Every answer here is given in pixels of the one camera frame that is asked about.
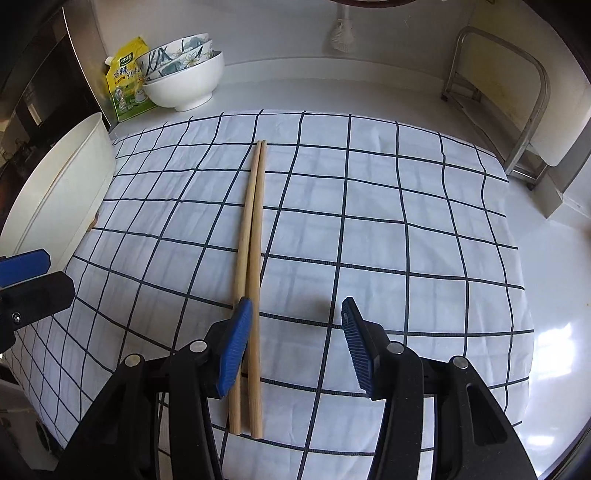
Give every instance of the chopsticks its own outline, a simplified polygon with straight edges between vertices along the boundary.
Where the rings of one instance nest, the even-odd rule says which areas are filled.
[[[259,344],[259,292],[261,287],[262,203],[265,181],[267,142],[257,142],[252,157],[251,174],[246,188],[238,259],[234,276],[234,305],[246,295],[252,301],[252,326],[247,346],[248,406],[251,437],[262,437],[261,363]],[[229,394],[230,433],[242,433],[242,366]]]

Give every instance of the yellow packet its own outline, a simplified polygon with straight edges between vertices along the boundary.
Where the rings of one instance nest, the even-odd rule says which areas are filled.
[[[156,106],[144,93],[144,76],[135,64],[135,59],[149,50],[143,39],[136,37],[111,61],[107,84],[120,122]]]

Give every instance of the wall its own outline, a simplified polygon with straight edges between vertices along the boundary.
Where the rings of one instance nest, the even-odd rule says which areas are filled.
[[[589,155],[591,155],[591,120],[587,122],[587,125],[585,125],[585,128],[583,128],[583,131],[560,164],[550,170],[549,175],[560,192],[564,193],[568,189],[580,170],[582,170]],[[587,188],[587,190],[588,195],[591,197],[591,189]]]
[[[458,31],[475,2],[484,1],[351,7],[357,51],[348,57],[443,78]],[[227,64],[339,55],[326,44],[339,7],[329,0],[93,0],[93,6],[109,55],[137,35],[156,47],[205,31]]]
[[[591,116],[591,85],[558,34],[521,0],[477,2],[470,25],[523,48],[550,77],[550,103],[532,145],[550,165],[568,152]],[[482,38],[467,40],[460,72],[523,128],[540,89],[535,67]]]
[[[591,161],[589,161],[589,157],[564,195],[580,205],[587,216],[591,216]]]

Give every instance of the checkered cloth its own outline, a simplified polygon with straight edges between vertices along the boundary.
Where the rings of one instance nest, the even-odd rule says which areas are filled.
[[[261,111],[165,124],[115,143],[99,221],[66,270],[73,307],[19,330],[7,353],[60,443],[127,354],[166,356],[230,316],[259,139],[269,145],[264,438],[229,435],[226,401],[210,401],[224,476],[366,478],[384,402],[359,389],[340,322],[347,296],[419,355],[467,356],[520,423],[533,330],[497,160],[396,122]],[[433,399],[425,402],[421,476],[430,478]],[[170,478],[167,398],[161,419]]]

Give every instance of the metal rack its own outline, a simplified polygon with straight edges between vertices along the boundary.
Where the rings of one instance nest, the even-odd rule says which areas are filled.
[[[523,59],[530,62],[540,75],[540,92],[535,101],[531,114],[525,123],[525,127],[518,133],[518,138],[507,130],[484,108],[480,99],[480,91],[466,79],[459,77],[457,68],[462,53],[462,47],[466,37],[470,34],[478,35],[497,43]],[[472,97],[467,97],[457,92],[452,92],[455,84],[467,87],[472,90]],[[474,27],[465,27],[460,30],[457,36],[456,49],[453,55],[452,67],[447,76],[447,82],[441,93],[443,100],[450,101],[459,111],[463,112],[472,122],[478,133],[482,136],[487,146],[496,155],[503,165],[505,173],[528,182],[530,188],[535,187],[546,173],[548,165],[537,155],[529,152],[527,147],[534,136],[535,130],[540,124],[548,101],[550,100],[550,79],[544,66],[525,50],[492,35],[484,30]]]

